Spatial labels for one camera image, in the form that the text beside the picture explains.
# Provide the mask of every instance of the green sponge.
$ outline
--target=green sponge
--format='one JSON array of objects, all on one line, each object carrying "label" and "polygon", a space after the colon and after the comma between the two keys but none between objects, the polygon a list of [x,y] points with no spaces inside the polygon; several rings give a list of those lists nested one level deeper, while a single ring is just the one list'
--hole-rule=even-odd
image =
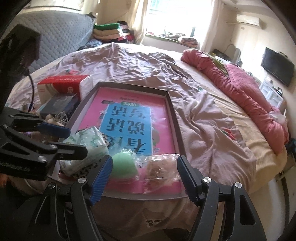
[{"label": "green sponge", "polygon": [[131,151],[122,151],[115,154],[113,157],[113,169],[111,178],[128,179],[133,178],[138,174],[135,161]]}]

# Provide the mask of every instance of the ceiling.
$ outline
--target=ceiling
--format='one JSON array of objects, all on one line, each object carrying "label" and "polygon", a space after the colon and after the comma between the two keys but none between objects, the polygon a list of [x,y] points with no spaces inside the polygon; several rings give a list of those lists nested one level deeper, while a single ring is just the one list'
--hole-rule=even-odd
[{"label": "ceiling", "polygon": [[261,0],[222,0],[227,6],[238,12],[252,12],[277,18],[274,12]]}]

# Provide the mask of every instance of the television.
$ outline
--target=television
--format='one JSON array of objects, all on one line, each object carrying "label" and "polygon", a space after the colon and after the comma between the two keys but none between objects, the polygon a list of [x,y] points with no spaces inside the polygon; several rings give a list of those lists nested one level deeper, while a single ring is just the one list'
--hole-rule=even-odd
[{"label": "television", "polygon": [[261,66],[284,85],[289,86],[295,66],[284,54],[266,48]]}]

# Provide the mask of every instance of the black clamp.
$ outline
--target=black clamp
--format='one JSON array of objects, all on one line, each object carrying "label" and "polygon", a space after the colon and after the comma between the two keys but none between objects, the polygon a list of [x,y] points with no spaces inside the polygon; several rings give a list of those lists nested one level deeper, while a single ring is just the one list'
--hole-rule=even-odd
[{"label": "black clamp", "polygon": [[72,185],[58,187],[50,183],[33,213],[24,240],[103,241],[90,207],[101,199],[112,167],[112,158],[104,156],[86,177]]},{"label": "black clamp", "polygon": [[46,180],[56,160],[83,160],[87,149],[80,145],[37,142],[19,131],[40,131],[67,138],[70,129],[45,122],[38,115],[4,107],[0,113],[0,172],[11,176]]},{"label": "black clamp", "polygon": [[200,206],[188,241],[211,240],[219,202],[225,203],[219,241],[266,241],[256,209],[241,183],[218,184],[191,167],[185,156],[178,158],[177,168],[190,201]]}]

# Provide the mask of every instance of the bread in plastic bag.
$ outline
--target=bread in plastic bag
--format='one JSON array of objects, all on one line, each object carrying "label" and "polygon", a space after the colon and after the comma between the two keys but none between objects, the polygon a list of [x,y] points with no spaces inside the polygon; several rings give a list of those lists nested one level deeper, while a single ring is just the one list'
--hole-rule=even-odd
[{"label": "bread in plastic bag", "polygon": [[170,186],[180,179],[177,170],[179,154],[140,157],[146,166],[144,194]]},{"label": "bread in plastic bag", "polygon": [[77,132],[69,136],[63,142],[67,144],[83,145],[88,151],[86,158],[82,161],[59,161],[64,174],[69,177],[109,154],[103,135],[95,126]]}]

